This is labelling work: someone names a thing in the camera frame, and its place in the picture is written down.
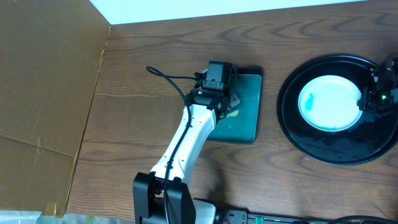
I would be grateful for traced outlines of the round black serving tray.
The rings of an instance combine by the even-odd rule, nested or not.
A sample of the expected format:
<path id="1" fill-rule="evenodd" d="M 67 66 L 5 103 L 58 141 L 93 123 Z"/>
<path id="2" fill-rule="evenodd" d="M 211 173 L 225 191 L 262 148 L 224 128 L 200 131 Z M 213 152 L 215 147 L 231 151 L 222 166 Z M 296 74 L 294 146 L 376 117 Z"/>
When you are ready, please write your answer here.
<path id="1" fill-rule="evenodd" d="M 372 70 L 385 63 L 397 64 L 390 56 L 376 64 L 355 55 L 326 55 L 296 68 L 282 85 L 277 99 L 277 117 L 287 139 L 304 154 L 327 164 L 351 166 L 372 161 L 397 143 L 397 111 L 362 111 L 350 128 L 338 132 L 320 131 L 309 125 L 298 108 L 302 88 L 311 80 L 336 75 L 352 81 L 360 90 L 375 87 Z"/>

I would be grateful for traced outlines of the black rectangular water tray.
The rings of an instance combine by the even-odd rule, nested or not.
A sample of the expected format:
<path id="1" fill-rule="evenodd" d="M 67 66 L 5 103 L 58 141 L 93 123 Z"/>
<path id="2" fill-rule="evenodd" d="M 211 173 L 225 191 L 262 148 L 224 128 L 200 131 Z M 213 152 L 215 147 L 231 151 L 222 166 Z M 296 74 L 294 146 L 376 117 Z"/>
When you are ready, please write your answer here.
<path id="1" fill-rule="evenodd" d="M 210 133 L 210 141 L 252 144 L 256 138 L 261 101 L 263 70 L 260 67 L 239 67 L 235 92 L 240 103 L 236 117 L 222 119 Z"/>

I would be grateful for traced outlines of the green yellow sponge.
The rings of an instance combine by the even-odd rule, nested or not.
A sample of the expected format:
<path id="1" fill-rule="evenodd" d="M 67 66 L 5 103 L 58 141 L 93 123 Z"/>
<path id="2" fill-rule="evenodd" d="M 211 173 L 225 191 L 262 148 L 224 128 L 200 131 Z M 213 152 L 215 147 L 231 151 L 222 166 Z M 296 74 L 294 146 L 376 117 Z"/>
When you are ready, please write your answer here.
<path id="1" fill-rule="evenodd" d="M 238 114 L 239 114 L 239 109 L 236 109 L 236 110 L 229 110 L 229 111 L 226 113 L 226 117 L 227 117 L 227 118 L 236 117 Z"/>

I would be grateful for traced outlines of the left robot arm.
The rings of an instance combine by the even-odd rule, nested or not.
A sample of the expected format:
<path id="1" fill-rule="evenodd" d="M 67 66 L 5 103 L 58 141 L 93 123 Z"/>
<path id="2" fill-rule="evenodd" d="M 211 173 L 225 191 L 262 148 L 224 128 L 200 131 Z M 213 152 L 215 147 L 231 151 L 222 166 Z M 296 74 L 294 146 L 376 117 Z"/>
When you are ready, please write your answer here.
<path id="1" fill-rule="evenodd" d="M 185 108 L 167 150 L 151 171 L 133 181 L 137 223 L 222 223 L 222 212 L 195 200 L 188 186 L 200 151 L 230 103 L 229 78 L 206 78 L 183 97 Z"/>

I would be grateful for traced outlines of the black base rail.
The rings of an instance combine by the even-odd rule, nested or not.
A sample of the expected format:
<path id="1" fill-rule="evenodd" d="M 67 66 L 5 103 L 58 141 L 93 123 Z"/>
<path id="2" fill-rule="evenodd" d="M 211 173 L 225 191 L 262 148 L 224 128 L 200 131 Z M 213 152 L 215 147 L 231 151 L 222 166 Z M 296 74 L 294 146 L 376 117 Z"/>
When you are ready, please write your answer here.
<path id="1" fill-rule="evenodd" d="M 327 224 L 328 221 L 307 218 L 253 214 L 244 210 L 222 209 L 203 200 L 193 201 L 198 224 Z"/>

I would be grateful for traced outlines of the brown cardboard panel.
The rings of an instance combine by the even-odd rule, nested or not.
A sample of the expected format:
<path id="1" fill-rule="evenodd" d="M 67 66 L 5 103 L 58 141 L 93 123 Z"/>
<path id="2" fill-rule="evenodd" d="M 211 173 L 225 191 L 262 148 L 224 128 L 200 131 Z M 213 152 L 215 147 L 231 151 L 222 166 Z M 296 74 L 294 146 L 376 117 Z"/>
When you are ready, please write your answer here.
<path id="1" fill-rule="evenodd" d="M 110 24 L 89 1 L 1 0 L 1 208 L 66 210 Z"/>

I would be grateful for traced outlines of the mint plate top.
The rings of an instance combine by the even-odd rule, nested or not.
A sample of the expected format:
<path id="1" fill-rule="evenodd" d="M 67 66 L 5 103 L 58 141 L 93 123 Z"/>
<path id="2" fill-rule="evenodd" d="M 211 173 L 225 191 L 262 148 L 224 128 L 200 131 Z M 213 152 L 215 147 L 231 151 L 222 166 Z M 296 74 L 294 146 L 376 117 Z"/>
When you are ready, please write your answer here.
<path id="1" fill-rule="evenodd" d="M 361 117 L 357 105 L 359 88 L 347 78 L 325 75 L 309 81 L 298 96 L 303 119 L 320 131 L 338 132 L 353 126 Z"/>

